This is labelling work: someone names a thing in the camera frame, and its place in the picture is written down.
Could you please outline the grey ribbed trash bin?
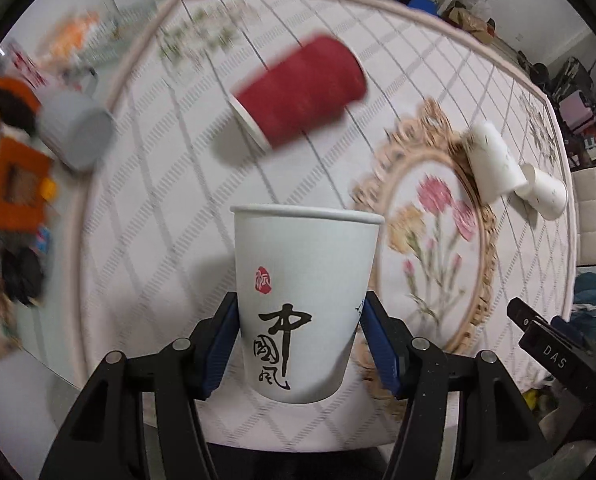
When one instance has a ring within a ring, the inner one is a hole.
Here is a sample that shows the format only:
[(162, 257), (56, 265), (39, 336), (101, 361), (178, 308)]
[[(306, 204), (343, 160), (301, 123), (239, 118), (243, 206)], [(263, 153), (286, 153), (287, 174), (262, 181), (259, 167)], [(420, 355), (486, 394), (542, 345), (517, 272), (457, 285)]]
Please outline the grey ribbed trash bin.
[(115, 124), (108, 110), (90, 96), (64, 89), (42, 101), (36, 115), (36, 133), (70, 170), (86, 172), (112, 144)]

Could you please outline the orange box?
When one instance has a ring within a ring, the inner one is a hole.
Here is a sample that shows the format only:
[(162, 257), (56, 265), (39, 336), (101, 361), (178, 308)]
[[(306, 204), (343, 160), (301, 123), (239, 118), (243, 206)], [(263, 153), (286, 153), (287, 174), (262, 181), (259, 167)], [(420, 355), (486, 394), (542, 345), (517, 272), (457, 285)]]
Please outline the orange box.
[(34, 233), (45, 219), (41, 186), (54, 159), (10, 136), (0, 136), (0, 231)]

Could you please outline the red ripple paper cup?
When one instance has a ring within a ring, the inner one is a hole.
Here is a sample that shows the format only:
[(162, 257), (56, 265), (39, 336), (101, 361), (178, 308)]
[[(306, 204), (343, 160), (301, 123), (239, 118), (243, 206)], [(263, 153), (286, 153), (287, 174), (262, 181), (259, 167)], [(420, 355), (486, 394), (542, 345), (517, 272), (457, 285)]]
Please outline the red ripple paper cup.
[(235, 89), (229, 105), (255, 144), (270, 152), (335, 122), (366, 93), (355, 54), (335, 37), (317, 35)]

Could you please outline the small white paper cup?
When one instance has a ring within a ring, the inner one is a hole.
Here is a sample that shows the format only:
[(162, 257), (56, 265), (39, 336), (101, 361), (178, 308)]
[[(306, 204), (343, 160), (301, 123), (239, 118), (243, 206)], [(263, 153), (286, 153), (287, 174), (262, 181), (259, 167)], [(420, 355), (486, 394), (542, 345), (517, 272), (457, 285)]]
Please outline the small white paper cup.
[(523, 164), (521, 170), (526, 183), (514, 192), (545, 220), (557, 220), (567, 206), (566, 185), (531, 164)]

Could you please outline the white paper cup with birds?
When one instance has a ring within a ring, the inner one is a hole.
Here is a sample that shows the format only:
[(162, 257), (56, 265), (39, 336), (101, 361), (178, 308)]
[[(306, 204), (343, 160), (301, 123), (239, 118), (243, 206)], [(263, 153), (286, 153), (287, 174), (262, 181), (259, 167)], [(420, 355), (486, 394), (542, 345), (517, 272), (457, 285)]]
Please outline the white paper cup with birds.
[(462, 135), (474, 182), (484, 204), (528, 183), (510, 148), (491, 122), (480, 122)]

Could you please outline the white calligraphy paper cup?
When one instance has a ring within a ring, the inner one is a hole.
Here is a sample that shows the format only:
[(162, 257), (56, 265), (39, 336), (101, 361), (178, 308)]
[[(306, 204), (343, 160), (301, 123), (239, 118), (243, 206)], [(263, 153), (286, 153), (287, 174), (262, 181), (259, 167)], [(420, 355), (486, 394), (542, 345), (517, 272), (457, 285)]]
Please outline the white calligraphy paper cup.
[(232, 213), (247, 382), (287, 404), (328, 398), (345, 376), (385, 220), (272, 204)]

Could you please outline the cardboard box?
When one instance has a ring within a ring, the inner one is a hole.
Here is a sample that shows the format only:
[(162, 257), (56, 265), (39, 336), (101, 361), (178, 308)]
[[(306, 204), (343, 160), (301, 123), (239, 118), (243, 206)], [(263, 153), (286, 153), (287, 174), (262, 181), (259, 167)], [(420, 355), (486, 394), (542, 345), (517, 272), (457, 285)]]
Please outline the cardboard box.
[(481, 44), (491, 44), (495, 39), (494, 21), (484, 22), (463, 6), (452, 6), (443, 13), (442, 18), (448, 24), (467, 32), (474, 39), (480, 41)]

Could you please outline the blue ruffled cloth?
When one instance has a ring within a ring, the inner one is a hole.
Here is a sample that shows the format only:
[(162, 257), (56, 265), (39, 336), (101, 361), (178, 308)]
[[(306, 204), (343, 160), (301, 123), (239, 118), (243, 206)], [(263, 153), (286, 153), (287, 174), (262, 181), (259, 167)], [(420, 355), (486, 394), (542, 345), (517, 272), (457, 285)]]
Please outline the blue ruffled cloth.
[(571, 324), (596, 346), (596, 273), (578, 274), (574, 282)]

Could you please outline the pink suitcase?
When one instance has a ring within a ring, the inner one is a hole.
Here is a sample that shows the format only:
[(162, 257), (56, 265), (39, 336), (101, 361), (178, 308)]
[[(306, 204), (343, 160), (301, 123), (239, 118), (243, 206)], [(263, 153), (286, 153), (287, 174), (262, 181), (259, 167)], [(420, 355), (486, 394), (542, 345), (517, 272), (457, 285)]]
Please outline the pink suitcase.
[(580, 90), (576, 90), (559, 103), (560, 116), (572, 133), (584, 131), (596, 122), (593, 107)]

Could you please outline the floral patterned tablecloth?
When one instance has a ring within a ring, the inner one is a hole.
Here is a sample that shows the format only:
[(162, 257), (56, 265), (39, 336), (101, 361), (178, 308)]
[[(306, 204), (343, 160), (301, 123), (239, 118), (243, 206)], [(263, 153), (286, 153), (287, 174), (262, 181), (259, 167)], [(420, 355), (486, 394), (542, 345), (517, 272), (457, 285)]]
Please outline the floral patterned tablecloth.
[[(354, 52), (367, 94), (263, 153), (229, 95), (318, 34)], [(215, 310), (236, 284), (231, 209), (249, 203), (382, 212), (371, 285), (387, 311), (447, 350), (494, 351), (521, 390), (545, 379), (506, 306), (570, 314), (574, 211), (479, 205), (448, 138), (491, 122), (518, 162), (571, 175), (552, 105), (491, 49), (385, 0), (165, 0), (107, 103), (117, 135), (79, 193), (78, 384), (108, 351), (158, 351)]]

